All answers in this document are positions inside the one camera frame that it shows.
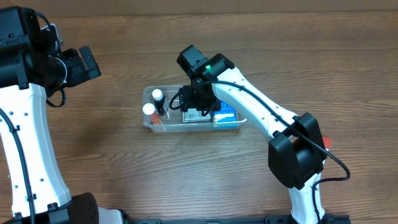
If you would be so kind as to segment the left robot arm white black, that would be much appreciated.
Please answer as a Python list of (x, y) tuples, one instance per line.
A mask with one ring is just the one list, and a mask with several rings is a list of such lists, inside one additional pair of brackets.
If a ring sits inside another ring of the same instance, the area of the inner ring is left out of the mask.
[(93, 194), (72, 195), (60, 173), (47, 122), (50, 97), (100, 76), (89, 47), (62, 50), (43, 14), (1, 10), (1, 141), (12, 184), (13, 223), (129, 223)]

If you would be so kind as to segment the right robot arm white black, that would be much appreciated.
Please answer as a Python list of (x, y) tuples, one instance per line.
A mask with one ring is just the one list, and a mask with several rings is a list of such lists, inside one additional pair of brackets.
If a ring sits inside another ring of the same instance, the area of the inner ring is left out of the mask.
[(326, 154), (317, 120), (274, 103), (222, 54), (207, 58), (190, 45), (180, 52), (177, 63), (190, 79), (179, 90), (177, 108), (183, 112), (195, 109), (206, 116), (219, 111), (221, 102), (231, 105), (268, 141), (268, 166), (289, 190), (292, 219), (321, 223), (325, 211), (314, 184), (320, 180)]

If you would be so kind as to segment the red medicine box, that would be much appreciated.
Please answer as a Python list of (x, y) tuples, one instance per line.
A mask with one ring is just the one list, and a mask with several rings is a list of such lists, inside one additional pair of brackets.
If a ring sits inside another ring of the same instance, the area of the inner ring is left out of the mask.
[(332, 144), (332, 139), (323, 137), (323, 143), (326, 149), (329, 149)]

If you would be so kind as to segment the blue lozenge packet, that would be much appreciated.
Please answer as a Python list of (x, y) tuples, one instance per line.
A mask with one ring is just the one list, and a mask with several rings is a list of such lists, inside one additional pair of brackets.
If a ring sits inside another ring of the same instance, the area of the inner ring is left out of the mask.
[(220, 101), (221, 109), (213, 112), (214, 123), (225, 123), (237, 121), (236, 110), (224, 101)]

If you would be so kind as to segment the clear plastic container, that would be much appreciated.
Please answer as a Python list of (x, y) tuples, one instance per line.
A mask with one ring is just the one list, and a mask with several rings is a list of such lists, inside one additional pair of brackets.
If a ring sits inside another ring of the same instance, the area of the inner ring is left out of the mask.
[[(161, 86), (147, 86), (144, 88), (142, 104), (153, 103), (152, 92), (155, 89), (160, 89), (166, 97), (168, 103), (171, 98), (178, 92), (181, 85), (161, 85)], [(143, 115), (143, 125), (150, 128), (154, 133), (187, 133), (187, 132), (199, 132), (199, 131), (222, 131), (238, 129), (239, 126), (247, 121), (247, 119), (236, 112), (235, 121), (227, 121), (226, 118), (219, 119), (217, 122), (213, 122), (213, 112), (208, 115), (209, 120), (201, 120), (195, 122), (183, 122), (184, 113), (180, 110), (167, 110), (167, 114), (160, 116), (162, 124), (152, 124), (152, 121), (147, 115)]]

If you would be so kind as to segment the black bottle white cap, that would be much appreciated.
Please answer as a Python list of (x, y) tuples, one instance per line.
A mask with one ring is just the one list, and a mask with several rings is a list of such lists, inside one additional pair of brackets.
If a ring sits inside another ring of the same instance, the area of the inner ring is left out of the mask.
[(154, 99), (154, 106), (159, 115), (163, 116), (167, 114), (167, 110), (169, 108), (169, 104), (167, 102), (166, 96), (160, 89), (155, 89), (152, 92), (152, 97)]

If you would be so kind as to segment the white bandage box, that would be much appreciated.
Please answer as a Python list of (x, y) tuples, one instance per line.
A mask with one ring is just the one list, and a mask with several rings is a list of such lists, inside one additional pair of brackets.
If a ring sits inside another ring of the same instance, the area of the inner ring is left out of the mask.
[(201, 111), (189, 108), (186, 112), (183, 112), (182, 121), (184, 123), (209, 123), (211, 122), (211, 114), (202, 116)]

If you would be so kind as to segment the orange tube white cap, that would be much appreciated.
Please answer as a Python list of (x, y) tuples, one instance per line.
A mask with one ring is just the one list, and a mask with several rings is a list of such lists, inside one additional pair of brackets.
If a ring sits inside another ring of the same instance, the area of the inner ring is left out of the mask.
[(156, 108), (152, 103), (146, 103), (142, 107), (142, 111), (150, 119), (152, 124), (162, 124), (160, 116), (157, 113)]

